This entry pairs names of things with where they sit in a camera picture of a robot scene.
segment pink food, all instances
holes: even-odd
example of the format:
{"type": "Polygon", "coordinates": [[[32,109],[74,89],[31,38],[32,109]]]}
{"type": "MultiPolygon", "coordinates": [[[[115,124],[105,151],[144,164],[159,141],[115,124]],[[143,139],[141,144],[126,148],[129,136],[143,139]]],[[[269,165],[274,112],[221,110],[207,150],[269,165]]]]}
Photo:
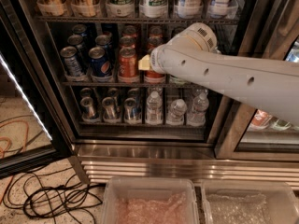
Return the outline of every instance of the pink food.
{"type": "Polygon", "coordinates": [[[116,224],[186,224],[186,194],[168,200],[118,199],[116,224]]]}

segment led light strip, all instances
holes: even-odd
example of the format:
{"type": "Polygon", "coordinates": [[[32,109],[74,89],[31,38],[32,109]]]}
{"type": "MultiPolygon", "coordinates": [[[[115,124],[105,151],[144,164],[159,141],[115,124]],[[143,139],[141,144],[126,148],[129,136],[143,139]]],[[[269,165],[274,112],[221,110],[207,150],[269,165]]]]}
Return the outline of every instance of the led light strip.
{"type": "Polygon", "coordinates": [[[27,103],[29,109],[33,112],[34,116],[37,119],[37,122],[39,123],[39,125],[41,126],[41,128],[43,129],[43,131],[46,133],[47,137],[52,140],[52,137],[50,136],[48,130],[46,129],[45,125],[42,123],[42,121],[40,120],[38,114],[35,112],[33,106],[30,104],[27,96],[25,95],[25,93],[22,91],[21,86],[18,84],[16,78],[13,76],[12,72],[9,69],[9,66],[6,62],[6,60],[4,59],[2,53],[0,52],[0,64],[3,65],[3,67],[5,68],[5,70],[7,71],[8,76],[13,80],[13,82],[16,85],[17,90],[20,92],[22,99],[27,103]]]}

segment white robotic arm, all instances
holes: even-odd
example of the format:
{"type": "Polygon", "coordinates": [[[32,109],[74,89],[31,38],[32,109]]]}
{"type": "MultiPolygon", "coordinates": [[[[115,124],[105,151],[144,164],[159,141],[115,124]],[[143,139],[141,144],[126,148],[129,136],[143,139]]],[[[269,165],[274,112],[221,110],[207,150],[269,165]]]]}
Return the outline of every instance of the white robotic arm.
{"type": "Polygon", "coordinates": [[[196,23],[155,49],[150,65],[299,125],[298,64],[220,55],[215,46],[212,30],[196,23]]]}

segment stainless steel base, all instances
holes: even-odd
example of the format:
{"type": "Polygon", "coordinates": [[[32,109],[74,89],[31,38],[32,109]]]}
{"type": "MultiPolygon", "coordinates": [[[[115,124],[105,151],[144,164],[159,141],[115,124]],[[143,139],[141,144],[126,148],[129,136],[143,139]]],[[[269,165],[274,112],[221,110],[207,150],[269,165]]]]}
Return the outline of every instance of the stainless steel base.
{"type": "Polygon", "coordinates": [[[81,180],[94,183],[113,175],[157,176],[188,178],[195,186],[203,179],[279,181],[299,190],[299,163],[216,160],[211,148],[82,145],[78,161],[81,180]]]}

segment water bottle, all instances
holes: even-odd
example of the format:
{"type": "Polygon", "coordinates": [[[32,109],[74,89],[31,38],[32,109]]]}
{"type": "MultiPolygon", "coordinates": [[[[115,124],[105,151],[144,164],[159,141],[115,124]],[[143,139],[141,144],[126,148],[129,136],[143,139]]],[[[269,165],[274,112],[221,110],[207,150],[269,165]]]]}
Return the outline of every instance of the water bottle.
{"type": "Polygon", "coordinates": [[[206,123],[206,110],[208,109],[209,101],[205,92],[201,92],[193,99],[192,109],[187,114],[187,124],[192,126],[204,126],[206,123]]]}
{"type": "Polygon", "coordinates": [[[171,103],[167,113],[166,123],[171,125],[182,125],[184,123],[184,114],[187,111],[187,105],[182,99],[171,103]]]}
{"type": "Polygon", "coordinates": [[[157,91],[153,91],[147,99],[146,123],[162,123],[162,98],[157,91]]]}

